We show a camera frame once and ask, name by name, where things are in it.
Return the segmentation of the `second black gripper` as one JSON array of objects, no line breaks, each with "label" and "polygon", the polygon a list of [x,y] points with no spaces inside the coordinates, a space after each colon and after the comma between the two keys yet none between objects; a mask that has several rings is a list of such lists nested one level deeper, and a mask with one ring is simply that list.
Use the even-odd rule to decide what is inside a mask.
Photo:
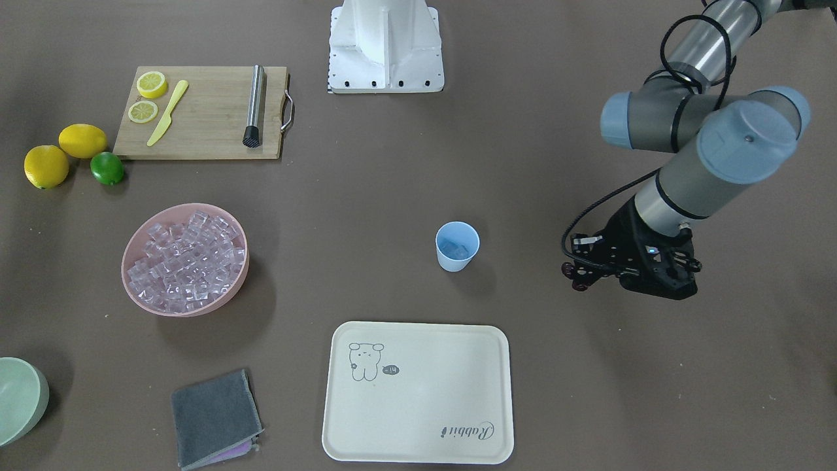
[{"label": "second black gripper", "polygon": [[604,277],[615,277],[628,291],[681,300],[695,295],[694,275],[702,263],[694,257],[692,230],[678,224],[673,237],[655,232],[628,200],[594,235],[574,233],[569,262],[561,272],[577,291]]}]

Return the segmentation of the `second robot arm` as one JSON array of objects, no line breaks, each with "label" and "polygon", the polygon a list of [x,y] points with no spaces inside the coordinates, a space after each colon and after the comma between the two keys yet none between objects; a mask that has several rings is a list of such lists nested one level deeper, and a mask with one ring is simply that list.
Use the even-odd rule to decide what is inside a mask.
[{"label": "second robot arm", "polygon": [[660,68],[637,92],[611,96],[599,120],[616,147],[672,153],[591,235],[569,226],[562,273],[585,291],[615,277],[628,291],[681,300],[697,293],[693,230],[747,188],[772,176],[795,153],[811,120],[797,90],[771,86],[728,93],[736,52],[778,12],[833,8],[814,1],[712,1],[681,18],[692,28],[673,51],[660,44]]}]

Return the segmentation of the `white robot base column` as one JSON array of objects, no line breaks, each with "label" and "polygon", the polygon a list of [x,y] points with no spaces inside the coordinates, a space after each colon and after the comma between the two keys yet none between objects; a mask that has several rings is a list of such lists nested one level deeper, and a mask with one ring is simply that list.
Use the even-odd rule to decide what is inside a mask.
[{"label": "white robot base column", "polygon": [[445,88],[439,12],[424,1],[345,1],[331,11],[327,92]]}]

